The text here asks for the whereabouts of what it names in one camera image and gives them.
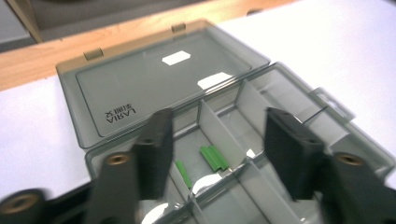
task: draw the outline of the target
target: green object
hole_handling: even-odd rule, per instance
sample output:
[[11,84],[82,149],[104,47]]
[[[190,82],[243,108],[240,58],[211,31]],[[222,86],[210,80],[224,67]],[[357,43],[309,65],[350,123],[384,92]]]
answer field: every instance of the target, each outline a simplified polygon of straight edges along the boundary
[[180,172],[181,176],[183,177],[184,183],[186,184],[187,188],[190,189],[192,187],[192,183],[189,178],[189,175],[187,175],[187,171],[186,171],[186,168],[184,167],[183,162],[175,161],[175,165],[176,165],[178,171]]
[[229,163],[224,159],[223,155],[215,146],[201,147],[200,151],[205,157],[207,163],[212,167],[213,171],[221,169],[222,171],[230,167]]

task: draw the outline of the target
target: plastic storage box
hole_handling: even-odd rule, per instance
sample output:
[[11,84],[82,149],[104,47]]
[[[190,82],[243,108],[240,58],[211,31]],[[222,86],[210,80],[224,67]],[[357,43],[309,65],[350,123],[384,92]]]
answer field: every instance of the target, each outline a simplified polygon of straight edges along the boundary
[[[149,37],[145,47],[143,40],[126,44],[139,48],[122,54],[125,46],[58,67],[80,145],[91,149],[86,162],[92,178],[106,155],[131,148],[152,113],[175,109],[175,161],[184,163],[192,187],[173,165],[163,199],[141,202],[144,223],[322,223],[318,200],[294,202],[265,157],[267,107],[293,114],[327,153],[358,155],[380,178],[392,170],[392,157],[350,123],[347,110],[284,65],[269,66],[205,22],[164,36]],[[166,58],[175,53],[180,59]],[[202,87],[201,80],[209,84]],[[106,120],[124,111],[133,116]],[[216,146],[228,169],[211,169],[200,153],[207,146]]]

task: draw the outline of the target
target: box lid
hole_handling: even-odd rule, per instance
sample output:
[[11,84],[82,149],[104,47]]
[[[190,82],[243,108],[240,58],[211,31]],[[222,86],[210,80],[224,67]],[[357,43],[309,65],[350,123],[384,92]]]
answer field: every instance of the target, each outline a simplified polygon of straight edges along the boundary
[[111,141],[155,111],[181,106],[269,61],[206,21],[171,29],[57,65],[83,148]]

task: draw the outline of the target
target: wooden strip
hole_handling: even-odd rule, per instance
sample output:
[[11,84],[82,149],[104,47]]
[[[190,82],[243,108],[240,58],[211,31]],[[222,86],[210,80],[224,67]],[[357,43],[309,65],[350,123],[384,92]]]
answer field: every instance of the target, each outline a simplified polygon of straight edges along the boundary
[[80,35],[0,54],[0,91],[56,75],[55,65],[85,51],[108,48],[168,29],[207,19],[214,23],[246,16],[251,9],[278,7],[293,0],[218,0],[168,10]]

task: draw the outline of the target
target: white surface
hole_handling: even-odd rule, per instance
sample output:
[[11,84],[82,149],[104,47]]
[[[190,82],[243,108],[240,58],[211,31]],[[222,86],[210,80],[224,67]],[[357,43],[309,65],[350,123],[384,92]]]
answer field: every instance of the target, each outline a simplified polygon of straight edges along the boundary
[[[380,0],[306,0],[220,27],[311,87],[323,87],[396,155],[396,6]],[[396,174],[388,184],[396,189]]]
[[[396,8],[378,0],[306,0],[221,25],[324,87],[396,154]],[[0,200],[30,188],[56,197],[89,181],[59,78],[0,92]],[[396,177],[389,183],[396,188]]]

